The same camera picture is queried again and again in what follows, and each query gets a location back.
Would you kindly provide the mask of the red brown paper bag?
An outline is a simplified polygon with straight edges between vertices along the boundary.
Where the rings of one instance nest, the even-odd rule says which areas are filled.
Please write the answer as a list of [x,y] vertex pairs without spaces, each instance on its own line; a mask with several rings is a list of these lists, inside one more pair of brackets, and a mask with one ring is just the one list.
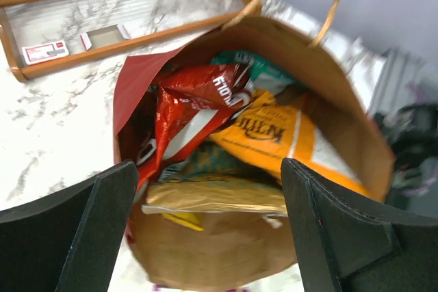
[[[210,64],[221,51],[252,51],[299,81],[273,95],[277,103],[296,105],[306,114],[357,175],[370,194],[366,197],[383,200],[389,189],[393,156],[346,74],[321,47],[323,34],[308,38],[259,15],[260,2],[251,0],[223,26],[174,51],[125,60],[114,91],[115,159],[136,163],[139,108],[155,108],[156,102],[148,102],[146,93],[161,79],[181,68]],[[262,89],[254,86],[253,94],[256,90]],[[230,126],[249,106],[215,132]],[[146,187],[137,189],[125,235],[133,255],[156,284],[181,290],[226,291],[276,274],[296,262],[288,214],[202,213],[203,231],[198,232],[167,220],[163,213],[143,213],[148,187],[174,178],[261,174],[277,182],[282,191],[282,177],[277,179],[239,160],[213,142],[210,135],[186,160],[167,165],[148,180]]]

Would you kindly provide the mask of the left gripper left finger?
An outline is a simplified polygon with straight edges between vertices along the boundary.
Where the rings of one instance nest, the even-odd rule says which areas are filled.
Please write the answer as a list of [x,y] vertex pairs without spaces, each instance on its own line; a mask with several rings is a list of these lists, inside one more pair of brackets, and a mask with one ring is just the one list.
[[1,212],[2,291],[106,291],[138,184],[121,162]]

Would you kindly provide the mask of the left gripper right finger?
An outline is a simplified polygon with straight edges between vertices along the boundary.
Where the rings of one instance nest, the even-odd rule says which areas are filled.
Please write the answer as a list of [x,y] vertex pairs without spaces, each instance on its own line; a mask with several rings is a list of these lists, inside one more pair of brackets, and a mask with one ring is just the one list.
[[437,220],[367,198],[294,159],[282,188],[305,291],[436,291]]

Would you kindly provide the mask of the red doritos chip bag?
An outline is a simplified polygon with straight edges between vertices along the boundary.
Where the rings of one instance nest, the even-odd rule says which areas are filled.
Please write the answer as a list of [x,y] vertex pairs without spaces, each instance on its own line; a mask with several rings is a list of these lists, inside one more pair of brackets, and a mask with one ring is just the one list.
[[147,92],[135,125],[140,134],[138,190],[167,165],[188,158],[232,115],[249,106],[254,92],[247,64],[207,64],[178,69]]

